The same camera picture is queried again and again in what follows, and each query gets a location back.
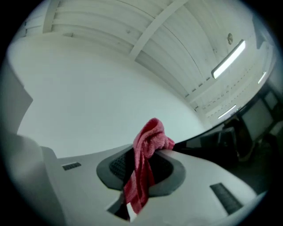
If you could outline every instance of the fluorescent light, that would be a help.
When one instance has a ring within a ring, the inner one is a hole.
[[[228,54],[228,56],[212,71],[212,77],[217,79],[245,49],[246,42],[241,40],[239,44]]]
[[[226,115],[227,113],[229,113],[230,111],[232,111],[235,107],[236,107],[236,105],[234,105],[233,107],[231,107],[228,111],[226,111],[226,112],[223,113],[221,116],[219,116],[218,119],[220,119],[221,117],[223,117],[224,115]]]
[[[261,76],[260,80],[257,82],[257,84],[259,84],[261,82],[261,80],[265,77],[266,72],[264,72],[264,74]]]

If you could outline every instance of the red towel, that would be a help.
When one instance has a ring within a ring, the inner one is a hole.
[[[146,204],[149,196],[149,187],[154,185],[153,173],[148,159],[156,149],[172,150],[175,143],[164,133],[161,121],[153,118],[134,139],[134,172],[124,187],[126,204],[138,214]]]

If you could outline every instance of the white ceiling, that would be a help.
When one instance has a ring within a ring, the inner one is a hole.
[[[49,0],[30,14],[17,37],[47,32],[128,56],[166,81],[211,125],[234,104],[245,105],[275,62],[270,43],[256,49],[252,12],[236,0]],[[246,49],[213,79],[211,71],[241,39]]]

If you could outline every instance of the white wall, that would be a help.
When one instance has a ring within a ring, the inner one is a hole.
[[[11,44],[8,58],[34,99],[18,133],[59,158],[132,143],[153,117],[176,143],[205,131],[196,112],[157,76],[93,43],[26,37]]]

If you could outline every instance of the black grille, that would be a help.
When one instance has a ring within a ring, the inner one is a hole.
[[[149,164],[156,184],[169,177],[173,172],[173,165],[156,153],[149,159]],[[116,158],[110,163],[109,168],[125,185],[134,170],[134,150],[131,149]]]
[[[211,185],[210,188],[215,193],[229,215],[243,207],[243,205],[222,183]]]
[[[79,167],[79,166],[81,166],[80,163],[74,162],[74,163],[70,163],[70,164],[67,164],[67,165],[63,165],[62,167],[63,167],[64,170],[70,170],[70,169],[73,169],[73,168],[76,168],[76,167]]]

